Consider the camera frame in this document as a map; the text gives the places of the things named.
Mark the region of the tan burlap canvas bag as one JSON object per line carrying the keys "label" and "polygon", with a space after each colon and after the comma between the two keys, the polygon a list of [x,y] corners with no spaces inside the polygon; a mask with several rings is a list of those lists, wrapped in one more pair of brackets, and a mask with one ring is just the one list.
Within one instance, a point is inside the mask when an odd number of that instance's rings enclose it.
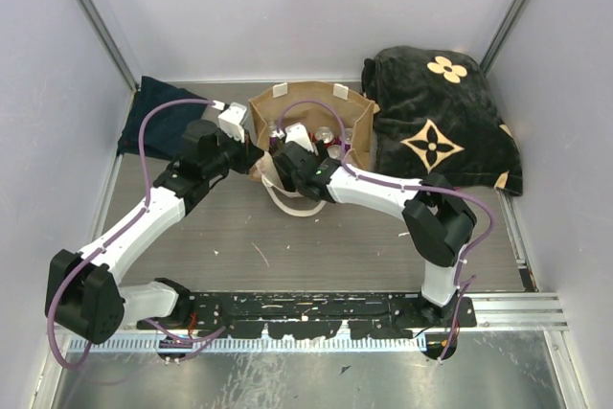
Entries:
{"label": "tan burlap canvas bag", "polygon": [[[255,127],[253,136],[264,156],[251,169],[250,177],[263,184],[275,205],[294,217],[311,217],[319,213],[324,203],[319,202],[307,209],[293,207],[302,201],[296,192],[284,189],[275,171],[272,155],[284,139],[284,130],[297,123],[303,124],[309,136],[321,126],[330,127],[339,142],[346,128],[353,129],[352,147],[345,156],[347,163],[362,170],[369,170],[373,162],[373,124],[378,105],[339,83],[322,81],[299,81],[276,84],[249,102]],[[267,123],[276,121],[279,140],[269,143]]]}

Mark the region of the purple Fanta can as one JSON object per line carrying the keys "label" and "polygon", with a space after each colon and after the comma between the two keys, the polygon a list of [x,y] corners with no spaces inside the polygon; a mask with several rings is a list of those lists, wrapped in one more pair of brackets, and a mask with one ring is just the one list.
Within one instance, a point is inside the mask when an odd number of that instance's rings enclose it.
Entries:
{"label": "purple Fanta can", "polygon": [[340,144],[331,145],[327,148],[328,155],[331,159],[343,160],[348,152],[347,146],[341,146]]}
{"label": "purple Fanta can", "polygon": [[346,128],[342,135],[339,137],[339,142],[344,146],[344,150],[349,150],[352,147],[353,129]]}

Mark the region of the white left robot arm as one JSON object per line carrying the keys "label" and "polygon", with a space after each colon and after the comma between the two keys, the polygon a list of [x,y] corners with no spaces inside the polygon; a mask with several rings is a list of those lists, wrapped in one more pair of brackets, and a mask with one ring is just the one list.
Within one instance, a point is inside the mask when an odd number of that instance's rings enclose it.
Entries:
{"label": "white left robot arm", "polygon": [[154,181],[145,199],[109,231],[78,252],[51,260],[45,315],[99,345],[120,327],[158,319],[171,329],[188,325],[192,293],[158,278],[121,287],[130,266],[171,226],[186,217],[229,171],[247,173],[261,157],[237,122],[197,120],[183,134],[183,151]]}

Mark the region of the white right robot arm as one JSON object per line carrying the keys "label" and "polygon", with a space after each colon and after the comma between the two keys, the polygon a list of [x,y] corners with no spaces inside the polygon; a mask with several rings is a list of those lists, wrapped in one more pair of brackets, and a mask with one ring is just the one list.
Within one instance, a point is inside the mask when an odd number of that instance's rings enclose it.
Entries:
{"label": "white right robot arm", "polygon": [[439,327],[453,316],[459,295],[456,272],[477,218],[443,176],[433,173],[421,181],[373,174],[295,142],[279,148],[272,160],[283,185],[293,192],[403,221],[425,260],[421,318]]}

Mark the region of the dark navy folded cloth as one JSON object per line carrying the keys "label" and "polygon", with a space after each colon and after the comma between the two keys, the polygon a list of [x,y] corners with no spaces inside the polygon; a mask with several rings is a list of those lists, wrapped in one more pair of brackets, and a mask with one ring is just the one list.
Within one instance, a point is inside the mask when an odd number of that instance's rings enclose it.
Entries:
{"label": "dark navy folded cloth", "polygon": [[[201,100],[201,97],[184,88],[143,76],[119,138],[117,154],[138,155],[138,135],[146,115],[163,103],[184,99]],[[145,129],[146,157],[170,160],[181,150],[182,134],[187,125],[199,119],[204,111],[203,104],[185,103],[162,109],[155,114]]]}

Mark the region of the red Coke can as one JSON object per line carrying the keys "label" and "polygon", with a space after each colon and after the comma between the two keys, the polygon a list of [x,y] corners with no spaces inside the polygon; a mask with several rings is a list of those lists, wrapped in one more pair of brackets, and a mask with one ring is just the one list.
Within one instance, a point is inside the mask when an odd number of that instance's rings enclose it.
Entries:
{"label": "red Coke can", "polygon": [[315,142],[322,142],[326,148],[335,145],[337,141],[333,130],[327,126],[318,127],[313,134],[313,139]]}

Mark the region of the green cap glass bottle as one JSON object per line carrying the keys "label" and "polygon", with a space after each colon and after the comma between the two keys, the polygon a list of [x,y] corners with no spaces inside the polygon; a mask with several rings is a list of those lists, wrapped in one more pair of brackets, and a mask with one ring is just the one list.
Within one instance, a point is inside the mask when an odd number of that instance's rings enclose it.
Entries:
{"label": "green cap glass bottle", "polygon": [[267,123],[267,134],[268,134],[269,143],[271,145],[274,145],[278,142],[280,135],[279,135],[276,121],[270,121]]}

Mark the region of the black floral plush blanket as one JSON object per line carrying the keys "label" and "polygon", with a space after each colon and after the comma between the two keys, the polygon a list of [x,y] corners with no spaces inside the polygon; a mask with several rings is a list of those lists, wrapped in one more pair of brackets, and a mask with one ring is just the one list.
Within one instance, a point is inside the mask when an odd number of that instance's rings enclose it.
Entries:
{"label": "black floral plush blanket", "polygon": [[443,175],[455,188],[524,192],[520,153],[470,56],[395,46],[364,61],[361,85],[374,101],[375,172]]}

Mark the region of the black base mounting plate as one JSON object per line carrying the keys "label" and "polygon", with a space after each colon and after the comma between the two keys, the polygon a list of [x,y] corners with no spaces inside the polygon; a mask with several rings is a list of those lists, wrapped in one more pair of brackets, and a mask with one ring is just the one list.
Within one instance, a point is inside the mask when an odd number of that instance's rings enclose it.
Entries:
{"label": "black base mounting plate", "polygon": [[223,336],[296,340],[332,338],[349,328],[350,339],[412,338],[413,331],[477,325],[472,301],[453,298],[449,307],[400,292],[195,292],[180,309],[156,321],[165,329],[192,328],[199,335],[223,328]]}

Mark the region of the aluminium frame rail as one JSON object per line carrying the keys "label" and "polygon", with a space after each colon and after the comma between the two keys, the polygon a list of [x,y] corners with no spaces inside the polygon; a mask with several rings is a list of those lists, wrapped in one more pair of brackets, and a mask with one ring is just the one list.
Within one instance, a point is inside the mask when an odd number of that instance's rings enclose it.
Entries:
{"label": "aluminium frame rail", "polygon": [[77,2],[124,81],[138,89],[142,72],[110,4],[107,0]]}

